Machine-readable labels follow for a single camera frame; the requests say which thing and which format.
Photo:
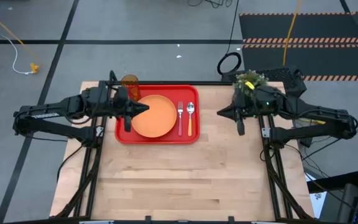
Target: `orange cup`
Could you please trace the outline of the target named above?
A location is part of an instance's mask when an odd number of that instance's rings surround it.
[[[121,79],[123,87],[128,89],[129,98],[140,100],[139,80],[135,75],[126,75]]]

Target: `red tray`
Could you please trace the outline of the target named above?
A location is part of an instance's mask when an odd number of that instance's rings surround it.
[[[139,90],[142,97],[149,95],[165,96],[172,101],[177,109],[179,101],[182,101],[183,113],[181,114],[181,125],[183,134],[182,136],[178,135],[179,115],[171,131],[158,138],[141,136],[134,128],[131,128],[129,133],[125,132],[123,120],[119,119],[116,122],[116,138],[119,142],[124,144],[189,144],[198,139],[198,136],[200,136],[200,106],[198,104],[198,92],[194,87],[190,85],[139,85]],[[192,136],[187,135],[189,114],[186,111],[186,107],[189,102],[193,102],[195,106],[195,112],[191,115],[191,119],[193,120]]]

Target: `green object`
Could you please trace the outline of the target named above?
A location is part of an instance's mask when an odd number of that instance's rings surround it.
[[[235,82],[234,87],[242,90],[246,96],[253,98],[253,90],[250,89],[246,83],[250,82],[256,88],[260,85],[267,85],[267,81],[268,78],[266,78],[264,74],[258,74],[255,70],[248,70],[248,72],[237,75],[237,81]]]

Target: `fork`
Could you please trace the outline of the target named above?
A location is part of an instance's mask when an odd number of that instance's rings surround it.
[[[182,101],[179,101],[178,113],[179,113],[179,133],[178,133],[178,135],[181,136],[181,114],[183,113],[183,102]]]

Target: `butcher block tabletop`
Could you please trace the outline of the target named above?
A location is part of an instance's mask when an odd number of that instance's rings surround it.
[[[282,83],[269,85],[284,91]],[[92,86],[98,82],[83,82],[81,90]],[[200,137],[193,144],[121,144],[114,135],[115,118],[107,120],[93,220],[144,220],[150,215],[153,220],[227,221],[234,216],[236,221],[274,221],[266,164],[259,158],[263,146],[258,119],[245,119],[246,134],[239,136],[234,121],[216,115],[230,104],[233,87],[195,88]],[[292,127],[279,116],[274,121]],[[288,144],[298,148],[296,141]],[[77,140],[69,139],[65,158],[78,147]],[[285,147],[281,155],[289,191],[313,216],[299,153]],[[59,213],[78,189],[84,156],[82,149],[63,166],[50,215]],[[277,192],[285,217],[278,187]],[[80,215],[85,214],[88,194]]]

